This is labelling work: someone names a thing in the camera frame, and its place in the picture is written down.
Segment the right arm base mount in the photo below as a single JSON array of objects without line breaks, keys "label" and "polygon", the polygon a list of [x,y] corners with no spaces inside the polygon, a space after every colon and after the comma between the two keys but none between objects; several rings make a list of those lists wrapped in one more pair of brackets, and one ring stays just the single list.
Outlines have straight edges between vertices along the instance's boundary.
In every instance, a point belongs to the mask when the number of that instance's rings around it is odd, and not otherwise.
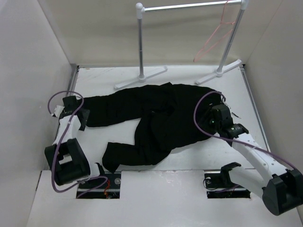
[{"label": "right arm base mount", "polygon": [[250,199],[250,191],[227,180],[219,171],[205,171],[203,186],[208,199]]}]

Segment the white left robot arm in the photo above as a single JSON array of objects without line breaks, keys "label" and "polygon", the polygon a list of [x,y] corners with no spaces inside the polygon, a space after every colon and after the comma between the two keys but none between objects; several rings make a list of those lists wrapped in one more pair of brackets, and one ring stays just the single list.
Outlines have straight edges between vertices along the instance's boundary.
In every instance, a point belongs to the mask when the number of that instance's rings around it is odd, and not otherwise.
[{"label": "white left robot arm", "polygon": [[52,172],[52,185],[62,186],[90,180],[95,188],[106,184],[99,163],[89,162],[77,135],[86,128],[89,110],[83,108],[84,99],[77,96],[63,98],[63,106],[56,106],[52,116],[59,119],[59,128],[52,145],[45,148],[45,157]]}]

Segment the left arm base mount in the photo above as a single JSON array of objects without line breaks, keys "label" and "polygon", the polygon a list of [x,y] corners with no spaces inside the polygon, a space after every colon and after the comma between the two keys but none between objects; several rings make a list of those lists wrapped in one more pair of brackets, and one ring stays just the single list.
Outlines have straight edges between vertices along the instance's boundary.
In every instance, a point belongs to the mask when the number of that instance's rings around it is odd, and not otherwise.
[{"label": "left arm base mount", "polygon": [[84,184],[80,184],[77,188],[76,199],[119,199],[121,187],[121,172],[105,172],[108,178],[89,180]]}]

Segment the black trousers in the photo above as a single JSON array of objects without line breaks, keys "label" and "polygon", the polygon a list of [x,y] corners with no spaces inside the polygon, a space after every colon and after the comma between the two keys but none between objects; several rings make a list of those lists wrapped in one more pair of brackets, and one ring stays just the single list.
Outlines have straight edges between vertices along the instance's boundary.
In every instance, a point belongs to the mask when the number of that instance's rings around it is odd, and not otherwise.
[{"label": "black trousers", "polygon": [[220,103],[221,96],[209,87],[166,83],[86,97],[83,108],[90,110],[87,126],[92,128],[139,119],[133,145],[107,145],[102,164],[115,172],[120,165],[156,165],[175,148],[207,140],[211,135],[195,124],[200,108]]}]

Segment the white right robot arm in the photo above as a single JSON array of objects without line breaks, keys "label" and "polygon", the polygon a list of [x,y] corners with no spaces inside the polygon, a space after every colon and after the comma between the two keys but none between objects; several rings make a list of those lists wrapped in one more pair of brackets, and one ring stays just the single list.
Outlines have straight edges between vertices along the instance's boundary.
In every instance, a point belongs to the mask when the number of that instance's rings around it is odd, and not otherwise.
[{"label": "white right robot arm", "polygon": [[259,176],[251,174],[241,164],[233,162],[220,170],[220,183],[225,187],[239,185],[260,197],[273,215],[279,216],[303,203],[303,175],[274,154],[264,150],[241,124],[233,122],[230,109],[220,103],[212,105],[196,126],[207,123],[211,136],[226,141],[243,155]]}]

